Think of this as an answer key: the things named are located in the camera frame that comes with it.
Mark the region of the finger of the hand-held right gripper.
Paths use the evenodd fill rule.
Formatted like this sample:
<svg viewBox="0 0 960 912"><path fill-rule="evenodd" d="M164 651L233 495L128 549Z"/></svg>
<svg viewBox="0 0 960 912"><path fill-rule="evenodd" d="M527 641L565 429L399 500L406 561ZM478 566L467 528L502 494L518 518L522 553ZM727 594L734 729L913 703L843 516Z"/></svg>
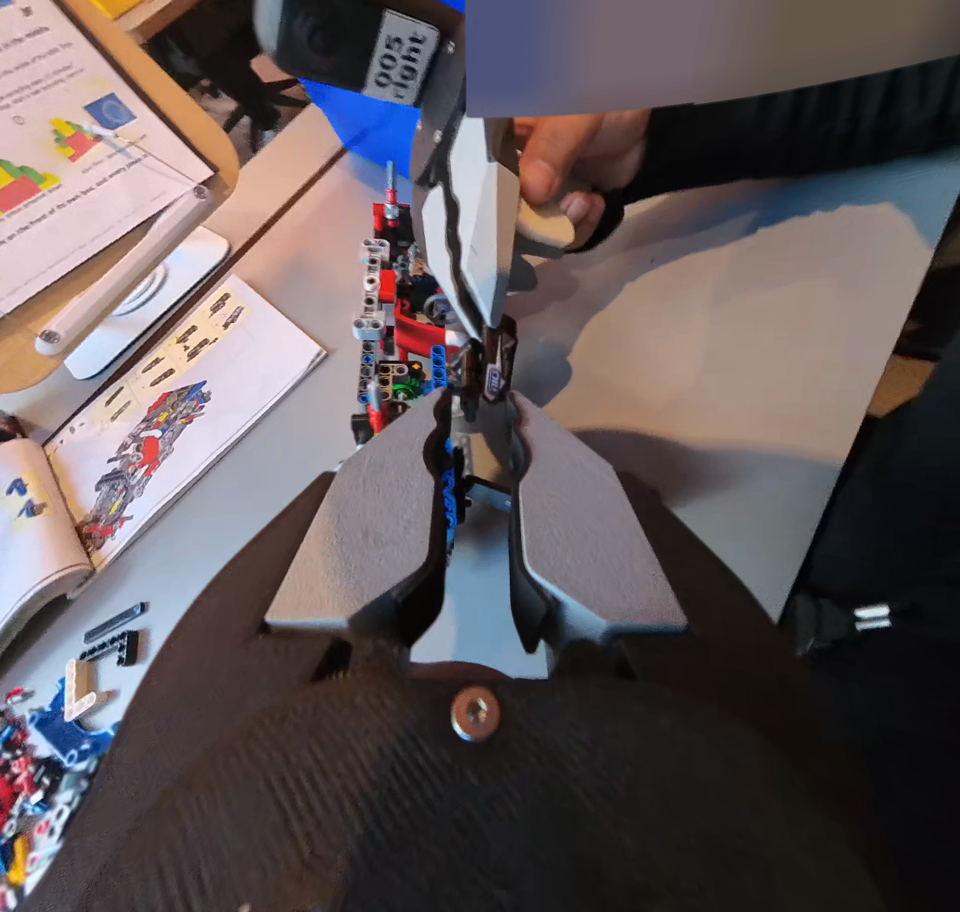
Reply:
<svg viewBox="0 0 960 912"><path fill-rule="evenodd" d="M452 175L443 176L422 206L427 263L472 339L482 335L482 296L477 279L474 233L477 193Z"/></svg>
<svg viewBox="0 0 960 912"><path fill-rule="evenodd" d="M500 323L513 264L520 203L513 122L462 118L448 165L461 246L455 280L464 288L464 324L479 339Z"/></svg>

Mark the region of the blue plastic bin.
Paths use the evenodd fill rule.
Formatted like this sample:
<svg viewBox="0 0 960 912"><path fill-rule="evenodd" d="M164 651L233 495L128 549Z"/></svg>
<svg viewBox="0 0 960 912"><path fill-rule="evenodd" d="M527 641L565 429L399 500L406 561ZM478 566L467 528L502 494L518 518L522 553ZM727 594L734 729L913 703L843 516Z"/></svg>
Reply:
<svg viewBox="0 0 960 912"><path fill-rule="evenodd" d="M459 12L466 0L438 0ZM409 166L420 112L349 91L301 79L310 101L326 116L347 151L379 167L395 163L397 174L409 178Z"/></svg>

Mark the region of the person's right hand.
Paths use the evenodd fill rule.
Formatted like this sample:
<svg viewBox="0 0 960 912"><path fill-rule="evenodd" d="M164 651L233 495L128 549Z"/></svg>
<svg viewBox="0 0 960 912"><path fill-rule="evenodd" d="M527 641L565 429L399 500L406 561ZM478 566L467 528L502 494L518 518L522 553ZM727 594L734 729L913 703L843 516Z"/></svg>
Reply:
<svg viewBox="0 0 960 912"><path fill-rule="evenodd" d="M573 225L573 250L597 230L604 195L638 173L652 115L647 108L513 119L521 196L531 206L558 205Z"/></svg>

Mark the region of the person's right forearm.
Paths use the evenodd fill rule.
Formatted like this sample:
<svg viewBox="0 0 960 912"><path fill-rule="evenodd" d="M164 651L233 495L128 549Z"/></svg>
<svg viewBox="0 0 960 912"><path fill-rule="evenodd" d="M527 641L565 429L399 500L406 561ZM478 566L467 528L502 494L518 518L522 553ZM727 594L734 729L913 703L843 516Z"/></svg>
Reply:
<svg viewBox="0 0 960 912"><path fill-rule="evenodd" d="M954 55L802 89L655 109L642 162L619 200L846 171L958 141Z"/></svg>

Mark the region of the black office chair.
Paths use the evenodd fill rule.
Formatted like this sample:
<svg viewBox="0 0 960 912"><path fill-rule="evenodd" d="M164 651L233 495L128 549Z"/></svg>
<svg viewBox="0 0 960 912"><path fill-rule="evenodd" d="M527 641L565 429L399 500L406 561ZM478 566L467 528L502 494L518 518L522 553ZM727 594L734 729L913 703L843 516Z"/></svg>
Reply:
<svg viewBox="0 0 960 912"><path fill-rule="evenodd" d="M294 78L265 82L252 63L260 54L251 11L224 0L203 0L146 42L146 52L186 92L207 83L233 100L222 125L230 133L248 119L248 145L262 150L282 129L281 108L302 110L306 100L290 95Z"/></svg>

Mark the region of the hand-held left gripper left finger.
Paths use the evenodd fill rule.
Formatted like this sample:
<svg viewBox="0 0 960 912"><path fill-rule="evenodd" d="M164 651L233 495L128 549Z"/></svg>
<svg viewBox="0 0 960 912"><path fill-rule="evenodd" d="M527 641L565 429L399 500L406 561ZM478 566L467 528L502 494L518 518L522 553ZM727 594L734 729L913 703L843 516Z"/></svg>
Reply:
<svg viewBox="0 0 960 912"><path fill-rule="evenodd" d="M442 609L451 393L434 390L332 479L265 614L271 630L411 648Z"/></svg>

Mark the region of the open instruction booklet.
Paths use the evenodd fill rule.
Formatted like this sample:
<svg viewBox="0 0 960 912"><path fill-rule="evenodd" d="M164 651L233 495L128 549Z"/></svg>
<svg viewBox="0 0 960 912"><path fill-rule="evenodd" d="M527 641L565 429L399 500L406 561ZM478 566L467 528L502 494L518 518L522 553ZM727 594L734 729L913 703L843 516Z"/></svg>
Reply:
<svg viewBox="0 0 960 912"><path fill-rule="evenodd" d="M1 447L1 649L74 596L327 356L229 277L41 445Z"/></svg>

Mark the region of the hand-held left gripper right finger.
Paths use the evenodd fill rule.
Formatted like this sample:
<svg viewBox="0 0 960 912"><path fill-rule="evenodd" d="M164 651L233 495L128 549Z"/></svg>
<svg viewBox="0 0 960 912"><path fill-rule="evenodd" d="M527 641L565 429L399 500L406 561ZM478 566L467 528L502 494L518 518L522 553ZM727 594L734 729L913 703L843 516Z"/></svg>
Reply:
<svg viewBox="0 0 960 912"><path fill-rule="evenodd" d="M524 650L686 631L613 467L521 393L509 420L510 610Z"/></svg>

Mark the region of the person's black jacket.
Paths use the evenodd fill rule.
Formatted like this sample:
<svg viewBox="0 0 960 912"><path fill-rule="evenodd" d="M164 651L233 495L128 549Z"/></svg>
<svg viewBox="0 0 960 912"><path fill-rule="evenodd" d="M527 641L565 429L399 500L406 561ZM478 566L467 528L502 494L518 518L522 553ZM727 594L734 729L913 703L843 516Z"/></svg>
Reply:
<svg viewBox="0 0 960 912"><path fill-rule="evenodd" d="M958 910L958 206L894 352L933 368L868 420L784 617L897 905Z"/></svg>

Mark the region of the black straight toy beam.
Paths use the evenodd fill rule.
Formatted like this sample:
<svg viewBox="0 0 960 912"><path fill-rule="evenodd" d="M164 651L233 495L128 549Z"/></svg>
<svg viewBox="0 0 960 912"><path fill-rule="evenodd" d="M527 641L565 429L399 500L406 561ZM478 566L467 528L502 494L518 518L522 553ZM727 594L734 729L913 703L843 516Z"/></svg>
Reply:
<svg viewBox="0 0 960 912"><path fill-rule="evenodd" d="M128 608L87 630L82 636L82 642L85 645L90 645L109 637L115 631L124 628L129 623L143 616L147 612L148 608L149 604L146 602L138 602L132 606L129 606Z"/></svg>

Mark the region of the pile of loose toy bricks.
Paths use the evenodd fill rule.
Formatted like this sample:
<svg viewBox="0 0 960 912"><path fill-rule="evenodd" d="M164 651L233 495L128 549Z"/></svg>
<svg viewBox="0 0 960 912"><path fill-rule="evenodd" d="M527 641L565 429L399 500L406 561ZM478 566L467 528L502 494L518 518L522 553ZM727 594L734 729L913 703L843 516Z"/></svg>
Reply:
<svg viewBox="0 0 960 912"><path fill-rule="evenodd" d="M44 705L22 709L22 689L2 708L2 910L15 910L40 884L65 844L118 725L66 719L66 678Z"/></svg>

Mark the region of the black angled toy beam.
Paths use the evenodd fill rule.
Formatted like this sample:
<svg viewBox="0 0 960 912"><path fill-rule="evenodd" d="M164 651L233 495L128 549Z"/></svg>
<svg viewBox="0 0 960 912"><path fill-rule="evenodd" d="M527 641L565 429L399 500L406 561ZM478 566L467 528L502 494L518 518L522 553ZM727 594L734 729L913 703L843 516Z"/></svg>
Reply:
<svg viewBox="0 0 960 912"><path fill-rule="evenodd" d="M122 630L80 652L79 663L91 663L113 655L118 667L138 663L140 630Z"/></svg>

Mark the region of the tan angled toy beam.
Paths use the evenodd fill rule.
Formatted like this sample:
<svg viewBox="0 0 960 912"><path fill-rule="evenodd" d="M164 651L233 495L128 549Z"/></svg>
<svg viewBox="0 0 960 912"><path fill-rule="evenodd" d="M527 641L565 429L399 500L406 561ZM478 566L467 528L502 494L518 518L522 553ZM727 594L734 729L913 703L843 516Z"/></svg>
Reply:
<svg viewBox="0 0 960 912"><path fill-rule="evenodd" d="M91 661L71 658L67 661L63 687L63 719L77 722L90 712L102 708L114 699L113 690L98 687L96 664Z"/></svg>

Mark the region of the white clamp bar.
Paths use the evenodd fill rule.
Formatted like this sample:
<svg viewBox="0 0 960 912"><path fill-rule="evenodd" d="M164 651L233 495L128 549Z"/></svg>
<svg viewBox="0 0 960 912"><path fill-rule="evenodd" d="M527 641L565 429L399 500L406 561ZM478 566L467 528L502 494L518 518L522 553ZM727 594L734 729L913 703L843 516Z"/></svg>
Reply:
<svg viewBox="0 0 960 912"><path fill-rule="evenodd" d="M34 351L44 357L69 351L201 224L212 205L212 193L202 185L177 198L142 241L45 323L33 342Z"/></svg>

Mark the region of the toy car chassis model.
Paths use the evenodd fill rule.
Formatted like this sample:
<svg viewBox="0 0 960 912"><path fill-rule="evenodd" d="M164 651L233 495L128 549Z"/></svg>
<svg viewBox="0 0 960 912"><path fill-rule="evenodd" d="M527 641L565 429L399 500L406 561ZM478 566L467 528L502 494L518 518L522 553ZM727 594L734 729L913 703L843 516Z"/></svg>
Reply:
<svg viewBox="0 0 960 912"><path fill-rule="evenodd" d="M511 389L518 333L506 316L471 338L414 240L411 207L399 200L397 166L386 165L382 201L359 250L362 308L352 331L360 343L356 411L350 426L362 448L416 401L449 389L454 415L476 421L482 404L504 402Z"/></svg>

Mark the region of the white stand base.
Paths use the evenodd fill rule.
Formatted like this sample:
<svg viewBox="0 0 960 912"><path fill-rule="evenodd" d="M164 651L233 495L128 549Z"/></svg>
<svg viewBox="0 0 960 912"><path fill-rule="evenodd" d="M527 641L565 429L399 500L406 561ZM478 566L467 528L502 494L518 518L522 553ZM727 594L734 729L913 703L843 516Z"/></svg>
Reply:
<svg viewBox="0 0 960 912"><path fill-rule="evenodd" d="M229 241L206 227L194 230L64 360L76 380L113 366L230 256Z"/></svg>

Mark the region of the instruction sheet on stand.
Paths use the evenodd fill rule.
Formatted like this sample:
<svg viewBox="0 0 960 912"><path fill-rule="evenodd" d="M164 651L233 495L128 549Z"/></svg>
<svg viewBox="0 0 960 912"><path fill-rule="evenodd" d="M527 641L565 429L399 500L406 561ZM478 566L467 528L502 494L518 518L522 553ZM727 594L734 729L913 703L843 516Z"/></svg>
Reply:
<svg viewBox="0 0 960 912"><path fill-rule="evenodd" d="M54 2L93 39L158 116L213 169L208 180L197 184L210 190L213 198L212 209L200 221L200 227L227 201L236 187L239 164L230 140L159 65L89 0ZM27 390L46 379L105 319L64 354L44 357L34 350L34 341L45 323L142 241L161 212L142 222L120 240L89 258L23 305L2 314L2 393Z"/></svg>

